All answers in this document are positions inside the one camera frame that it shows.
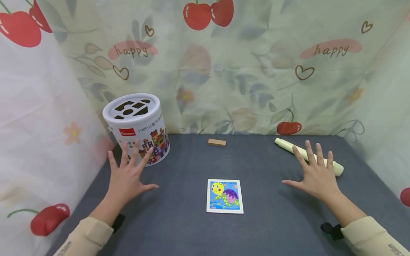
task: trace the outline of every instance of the red cherry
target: red cherry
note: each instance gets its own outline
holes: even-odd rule
[[[31,221],[31,232],[35,236],[48,236],[69,216],[70,209],[65,204],[44,208]]]
[[[276,130],[280,135],[292,135],[302,129],[302,125],[298,122],[281,122]]]
[[[41,32],[27,12],[0,13],[0,32],[23,47],[34,47],[41,42]]]
[[[184,7],[184,19],[194,30],[203,30],[211,22],[211,7],[208,4],[189,3]]]
[[[42,30],[52,33],[51,27],[48,25],[46,18],[40,10],[37,0],[34,0],[33,7],[30,8],[29,14]]]
[[[405,188],[400,193],[400,200],[405,205],[410,207],[410,188]]]
[[[211,5],[211,18],[215,24],[226,27],[233,18],[233,0],[219,0]]]

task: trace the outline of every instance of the puzzle card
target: puzzle card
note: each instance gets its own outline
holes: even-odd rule
[[[243,214],[244,206],[239,180],[209,179],[206,211]]]

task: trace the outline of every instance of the sleeve cuff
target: sleeve cuff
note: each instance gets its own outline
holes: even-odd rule
[[[78,228],[83,235],[95,244],[104,246],[112,235],[114,229],[93,217],[87,217],[80,221]]]
[[[352,245],[367,241],[378,234],[386,232],[386,229],[369,216],[355,220],[340,230]]]

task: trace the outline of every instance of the dark gray mat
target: dark gray mat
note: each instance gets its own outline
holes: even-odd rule
[[[223,139],[227,147],[207,145]],[[274,144],[276,136],[170,135],[171,151],[146,168],[143,183],[159,189],[130,202],[125,222],[99,255],[353,255],[344,240],[331,241],[320,230],[336,224],[315,198],[280,183],[302,179],[295,157]],[[410,248],[409,208],[389,190],[350,145],[337,136],[282,136],[332,150],[345,167],[338,177],[342,192],[373,216],[404,247]],[[52,255],[104,197],[110,177],[106,163],[65,223]],[[244,214],[206,212],[207,179],[239,179]]]

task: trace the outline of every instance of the orange flower print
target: orange flower print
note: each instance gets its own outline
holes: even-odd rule
[[[63,132],[68,136],[65,145],[71,145],[74,141],[80,143],[80,138],[78,137],[82,132],[82,128],[77,126],[76,122],[71,123],[71,127],[64,128]]]
[[[350,95],[346,95],[346,97],[344,97],[345,100],[348,100],[349,103],[347,105],[352,105],[356,100],[360,99],[360,97],[362,96],[362,92],[363,89],[361,88],[357,88],[353,91],[353,94]]]
[[[178,89],[177,100],[181,100],[183,105],[193,102],[195,97],[194,93],[191,90],[184,90],[183,88]]]

